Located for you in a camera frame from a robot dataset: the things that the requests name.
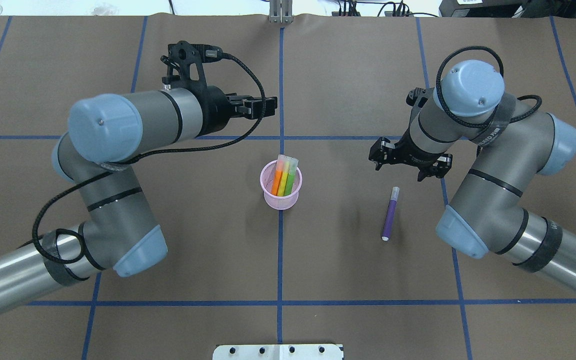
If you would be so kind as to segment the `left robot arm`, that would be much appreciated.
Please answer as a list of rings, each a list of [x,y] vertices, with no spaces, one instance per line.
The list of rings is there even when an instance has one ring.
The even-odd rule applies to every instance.
[[[55,171],[73,187],[42,207],[27,243],[0,257],[0,314],[106,269],[129,277],[163,260],[162,228],[132,166],[176,142],[219,132],[231,118],[257,122],[277,107],[276,96],[205,85],[76,102],[52,151]]]

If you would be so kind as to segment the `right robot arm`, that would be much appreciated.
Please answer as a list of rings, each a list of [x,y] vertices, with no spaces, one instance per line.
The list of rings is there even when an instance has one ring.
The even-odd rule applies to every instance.
[[[576,128],[549,112],[532,112],[505,91],[489,63],[471,59],[453,66],[434,88],[409,92],[407,130],[398,142],[380,137],[368,159],[380,169],[405,164],[418,180],[443,178],[448,154],[467,138],[481,148],[436,226],[452,248],[475,259],[489,252],[524,272],[576,292],[576,235],[519,206],[537,175],[558,173],[576,154]]]

